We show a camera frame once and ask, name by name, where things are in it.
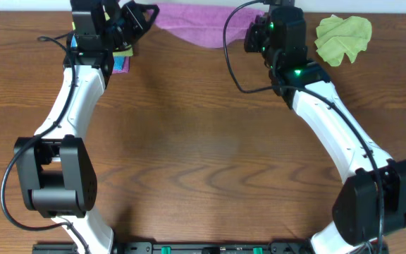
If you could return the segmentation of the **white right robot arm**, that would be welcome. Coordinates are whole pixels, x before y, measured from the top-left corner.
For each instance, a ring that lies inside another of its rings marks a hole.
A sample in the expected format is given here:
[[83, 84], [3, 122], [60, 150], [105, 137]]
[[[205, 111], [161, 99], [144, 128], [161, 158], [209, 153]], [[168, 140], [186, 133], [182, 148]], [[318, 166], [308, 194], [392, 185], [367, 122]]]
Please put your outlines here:
[[309, 241], [312, 252], [366, 250], [406, 228], [406, 159], [395, 161], [365, 133], [327, 72], [307, 58], [305, 35], [300, 9], [276, 9], [250, 24], [245, 51], [264, 57], [274, 92], [314, 131], [343, 182], [333, 221]]

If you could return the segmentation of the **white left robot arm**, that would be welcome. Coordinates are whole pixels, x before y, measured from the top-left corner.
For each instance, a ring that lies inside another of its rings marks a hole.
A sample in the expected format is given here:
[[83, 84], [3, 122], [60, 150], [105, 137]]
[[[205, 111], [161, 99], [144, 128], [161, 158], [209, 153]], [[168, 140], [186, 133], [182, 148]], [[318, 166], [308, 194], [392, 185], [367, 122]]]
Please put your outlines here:
[[74, 241], [74, 253], [112, 253], [114, 232], [95, 206], [97, 176], [85, 148], [94, 108], [114, 67], [153, 26], [156, 4], [72, 1], [73, 30], [61, 45], [63, 83], [48, 117], [31, 137], [17, 139], [16, 169], [27, 209], [50, 218]]

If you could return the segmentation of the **purple microfiber cloth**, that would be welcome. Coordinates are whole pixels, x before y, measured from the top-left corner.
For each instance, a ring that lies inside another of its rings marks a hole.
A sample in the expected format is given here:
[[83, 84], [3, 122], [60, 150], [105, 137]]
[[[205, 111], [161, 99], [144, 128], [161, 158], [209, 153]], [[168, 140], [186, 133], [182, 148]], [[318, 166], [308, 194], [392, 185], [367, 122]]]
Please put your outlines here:
[[159, 3], [159, 15], [154, 24], [172, 35], [205, 48], [222, 48], [236, 40], [243, 40], [247, 29], [263, 11], [244, 8], [224, 27], [233, 11], [228, 6]]

